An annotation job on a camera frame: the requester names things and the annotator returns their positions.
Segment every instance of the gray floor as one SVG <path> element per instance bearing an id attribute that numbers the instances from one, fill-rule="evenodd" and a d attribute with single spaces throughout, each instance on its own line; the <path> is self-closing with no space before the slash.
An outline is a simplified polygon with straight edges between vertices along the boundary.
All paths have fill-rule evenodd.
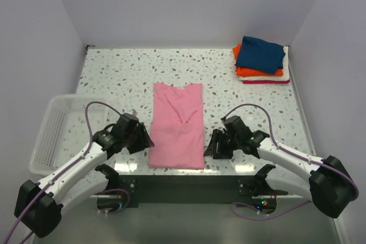
<path id="1" fill-rule="evenodd" d="M 278 212 L 299 203 L 282 199 Z M 256 215 L 246 210 L 249 215 Z M 333 220 L 312 204 L 271 221 L 245 221 L 228 205 L 141 204 L 118 215 L 97 214 L 90 199 L 55 231 L 33 243 L 339 243 Z"/>

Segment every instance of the white robotic arm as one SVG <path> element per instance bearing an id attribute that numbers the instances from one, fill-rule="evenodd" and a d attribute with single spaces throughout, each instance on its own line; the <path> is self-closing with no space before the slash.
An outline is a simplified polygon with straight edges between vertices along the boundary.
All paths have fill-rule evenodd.
<path id="1" fill-rule="evenodd" d="M 123 147 L 133 154 L 154 143 L 143 123 L 123 114 L 110 132 L 96 132 L 89 145 L 54 173 L 20 187 L 14 214 L 38 237 L 51 233 L 62 215 L 91 195 L 119 187 L 118 173 L 104 164 L 107 159 Z"/>
<path id="2" fill-rule="evenodd" d="M 337 158 L 322 159 L 304 154 L 277 142 L 272 129 L 270 137 L 260 130 L 251 132 L 236 115 L 226 117 L 222 119 L 225 129 L 213 130 L 206 156 L 231 159 L 233 151 L 239 149 L 288 170 L 279 174 L 275 165 L 265 165 L 254 177 L 253 196 L 258 195 L 260 189 L 287 191 L 311 200 L 322 213 L 332 218 L 337 218 L 347 204 L 357 198 L 358 189 Z"/>

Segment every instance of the laundry basket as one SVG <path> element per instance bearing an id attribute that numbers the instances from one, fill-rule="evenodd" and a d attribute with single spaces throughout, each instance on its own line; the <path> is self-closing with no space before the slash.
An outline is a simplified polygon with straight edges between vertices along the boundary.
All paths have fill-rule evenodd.
<path id="1" fill-rule="evenodd" d="M 89 141 L 85 107 L 91 101 L 106 103 L 102 97 L 77 94 L 59 95 L 50 101 L 29 163 L 31 173 L 49 175 L 82 150 Z M 93 133 L 106 126 L 107 114 L 106 106 L 90 105 Z"/>

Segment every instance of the pink t-shirt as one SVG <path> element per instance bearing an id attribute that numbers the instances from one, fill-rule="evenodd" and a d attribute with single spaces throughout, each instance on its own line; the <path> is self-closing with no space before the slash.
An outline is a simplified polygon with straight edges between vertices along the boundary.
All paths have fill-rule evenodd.
<path id="1" fill-rule="evenodd" d="M 154 84 L 149 167 L 204 168 L 202 84 Z"/>

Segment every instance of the speckled white countertop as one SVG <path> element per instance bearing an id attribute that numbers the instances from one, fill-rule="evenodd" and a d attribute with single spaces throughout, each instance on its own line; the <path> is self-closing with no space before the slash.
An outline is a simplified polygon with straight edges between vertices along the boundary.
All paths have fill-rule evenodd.
<path id="1" fill-rule="evenodd" d="M 255 103 L 269 111 L 276 139 L 310 153 L 292 84 L 245 85 L 234 73 L 233 58 L 231 49 L 89 49 L 77 94 L 101 95 L 122 111 L 135 109 L 150 132 L 155 82 L 174 86 L 202 83 L 205 146 L 229 110 L 241 103 Z M 269 132 L 261 110 L 246 107 L 234 114 L 251 130 Z M 112 122 L 117 119 L 112 113 L 108 117 Z M 150 169 L 148 154 L 148 149 L 132 155 L 123 149 L 114 156 L 114 168 L 120 174 L 139 175 L 253 175 L 268 163 L 235 151 L 231 160 L 206 157 L 205 170 Z"/>

